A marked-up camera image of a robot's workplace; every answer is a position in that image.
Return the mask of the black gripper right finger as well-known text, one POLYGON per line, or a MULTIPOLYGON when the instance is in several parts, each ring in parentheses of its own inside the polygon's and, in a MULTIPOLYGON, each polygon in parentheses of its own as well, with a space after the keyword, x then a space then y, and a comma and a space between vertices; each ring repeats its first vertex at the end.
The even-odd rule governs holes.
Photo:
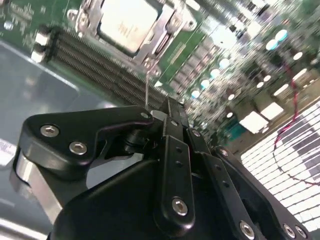
POLYGON ((188 122, 185 106, 176 116, 195 157, 196 171, 213 186, 226 218, 220 223, 226 240, 311 240, 309 231, 227 149, 210 151, 203 136, 188 122))

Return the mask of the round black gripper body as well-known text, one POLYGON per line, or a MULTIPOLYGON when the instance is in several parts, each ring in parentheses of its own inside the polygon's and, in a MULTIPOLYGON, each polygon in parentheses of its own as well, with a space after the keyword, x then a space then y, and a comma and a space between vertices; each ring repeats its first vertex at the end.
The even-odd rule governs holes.
POLYGON ((188 156, 142 161, 72 199, 52 240, 226 240, 213 186, 188 156))

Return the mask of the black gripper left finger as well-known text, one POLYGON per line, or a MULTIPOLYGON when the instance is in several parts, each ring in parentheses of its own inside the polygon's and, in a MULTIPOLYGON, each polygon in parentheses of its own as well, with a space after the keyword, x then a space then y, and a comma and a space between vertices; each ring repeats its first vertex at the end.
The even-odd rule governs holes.
POLYGON ((185 156, 191 171, 177 103, 33 115, 22 125, 13 170, 54 227, 71 200, 134 164, 185 156))

